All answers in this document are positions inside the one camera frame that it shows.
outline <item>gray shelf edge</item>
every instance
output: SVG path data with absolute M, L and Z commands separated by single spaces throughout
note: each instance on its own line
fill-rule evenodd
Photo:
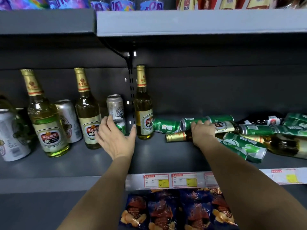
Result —
M 93 9 L 0 11 L 0 36 L 96 34 Z
M 307 32 L 305 18 L 303 9 L 99 11 L 97 36 Z
M 100 176 L 0 179 L 0 194 L 89 190 Z

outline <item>green can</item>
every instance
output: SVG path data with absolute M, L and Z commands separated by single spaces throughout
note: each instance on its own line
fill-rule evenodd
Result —
M 277 133 L 297 136 L 307 136 L 307 129 L 301 126 L 274 126 Z
M 255 124 L 240 124 L 242 135 L 273 135 L 276 130 L 267 125 L 255 125 Z
M 113 122 L 116 124 L 116 127 L 125 135 L 127 133 L 126 123 L 123 118 L 116 117 L 113 119 Z
M 267 147 L 263 143 L 245 138 L 241 135 L 228 132 L 224 135 L 223 140 L 230 146 L 240 147 L 247 153 L 246 160 L 254 163 L 261 163 L 267 153 Z
M 208 119 L 206 117 L 203 118 L 183 118 L 180 122 L 181 131 L 186 131 L 191 129 L 191 123 L 197 123 L 198 120 L 201 120 L 203 123 L 206 122 Z
M 283 125 L 284 126 L 300 126 L 300 127 L 307 128 L 307 122 L 304 122 L 298 119 L 293 119 L 293 118 L 286 119 Z
M 211 122 L 211 123 L 216 123 L 216 122 L 225 122 L 225 121 L 234 121 L 233 117 L 231 115 L 208 115 L 206 118 Z
M 172 134 L 180 131 L 180 121 L 163 120 L 155 118 L 153 120 L 153 131 Z
M 287 116 L 286 116 L 286 119 L 288 119 L 288 118 L 297 119 L 297 120 L 307 122 L 307 115 L 300 114 L 300 113 L 288 113 Z
M 217 140 L 223 144 L 225 147 L 227 147 L 228 149 L 230 149 L 231 151 L 233 151 L 234 153 L 238 154 L 240 157 L 242 157 L 244 160 L 246 160 L 248 154 L 247 152 L 240 148 L 240 147 L 237 147 L 235 145 L 232 145 L 232 144 L 229 144 L 228 142 L 224 141 L 224 140 L 221 140 L 219 138 L 217 138 Z

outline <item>person's right hand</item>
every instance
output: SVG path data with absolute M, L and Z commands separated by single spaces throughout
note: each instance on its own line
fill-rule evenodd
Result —
M 115 160 L 118 157 L 132 158 L 134 153 L 136 128 L 133 124 L 129 136 L 125 136 L 113 122 L 111 115 L 103 117 L 99 131 L 95 131 L 97 142 Z
M 191 123 L 191 130 L 193 136 L 193 143 L 200 147 L 201 143 L 205 143 L 209 140 L 215 139 L 215 127 L 210 124 L 210 121 L 207 120 L 204 124 L 201 120 L 198 120 L 197 124 L 195 122 Z

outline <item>clear plastic bottle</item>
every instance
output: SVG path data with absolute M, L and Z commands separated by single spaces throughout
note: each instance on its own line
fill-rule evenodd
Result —
M 90 0 L 91 7 L 95 11 L 110 11 L 110 0 Z
M 139 10 L 164 10 L 165 0 L 139 0 Z
M 134 11 L 135 0 L 110 0 L 112 11 Z

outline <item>gold bottle neck label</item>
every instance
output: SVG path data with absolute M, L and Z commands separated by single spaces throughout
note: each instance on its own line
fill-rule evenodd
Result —
M 30 69 L 23 69 L 21 70 L 21 73 L 25 79 L 25 85 L 27 87 L 29 96 L 37 96 L 43 94 L 43 90 L 37 82 L 33 71 Z
M 187 140 L 187 135 L 184 131 L 166 135 L 166 142 L 186 141 L 186 140 Z
M 137 70 L 137 85 L 138 87 L 145 87 L 146 86 L 146 77 L 145 77 L 145 70 L 144 69 L 138 69 Z
M 84 69 L 75 68 L 75 73 L 78 83 L 78 91 L 79 92 L 90 91 L 90 86 L 88 84 Z

